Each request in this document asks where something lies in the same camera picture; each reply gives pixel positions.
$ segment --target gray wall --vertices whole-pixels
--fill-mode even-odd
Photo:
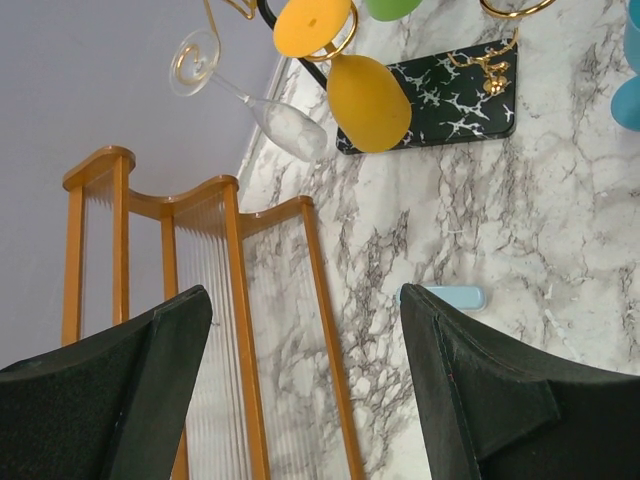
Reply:
[[[211,3],[224,46],[219,72],[262,95],[278,61],[269,29]],[[189,98],[169,87],[175,49],[205,27],[201,0],[0,2],[0,368],[59,345],[68,169],[120,144],[136,153],[131,184],[146,193],[237,173],[250,113],[213,84]],[[162,296],[154,228],[132,224],[133,314]],[[90,228],[91,238],[109,234]],[[103,252],[91,271],[110,275]],[[89,303],[108,322],[110,279],[93,287]]]

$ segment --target black marble tray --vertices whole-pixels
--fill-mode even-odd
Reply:
[[[451,53],[460,62],[479,57],[489,48],[500,50],[510,39],[474,45]],[[505,138],[516,127],[517,45],[493,62],[511,64],[509,85],[491,97],[482,85],[486,78],[477,65],[456,68],[447,52],[388,65],[411,102],[413,118],[404,139],[392,150]],[[362,153],[338,129],[336,147],[346,155]]]

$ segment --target blue cup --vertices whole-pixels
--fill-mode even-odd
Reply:
[[[624,56],[640,75],[640,0],[629,0],[624,31]],[[624,128],[640,132],[640,77],[624,83],[611,99],[611,115]]]

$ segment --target marble countertop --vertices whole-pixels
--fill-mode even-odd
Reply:
[[[515,6],[532,2],[516,0]],[[424,1],[379,23],[365,8],[348,51],[383,63],[510,36],[477,0]],[[519,24],[517,129],[505,140],[303,163],[260,139],[241,207],[316,203],[366,470],[428,477],[394,294],[474,284],[478,320],[547,352],[640,374],[640,135],[609,113],[631,71],[622,0],[559,0]],[[298,62],[281,99],[335,136]]]

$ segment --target curved wooden top rail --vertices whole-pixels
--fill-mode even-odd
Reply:
[[[129,159],[129,172],[131,172],[136,167],[136,156],[131,150],[117,145],[99,148],[64,175],[62,187],[70,192],[74,188],[87,186],[96,178],[112,170],[116,161],[122,157]]]
[[[136,166],[136,157],[131,150],[117,145],[102,147],[67,172],[63,178],[62,186],[67,191],[84,187],[113,170],[116,161],[123,157],[129,159],[129,172],[133,171]],[[163,217],[177,215],[208,198],[219,195],[229,185],[233,185],[237,190],[238,180],[231,175],[219,175],[178,195],[158,197],[129,189],[129,205],[131,211],[138,215],[160,220]]]
[[[250,237],[296,215],[300,215],[303,205],[313,207],[313,199],[307,195],[299,195],[261,212],[241,213],[240,225],[243,237]]]

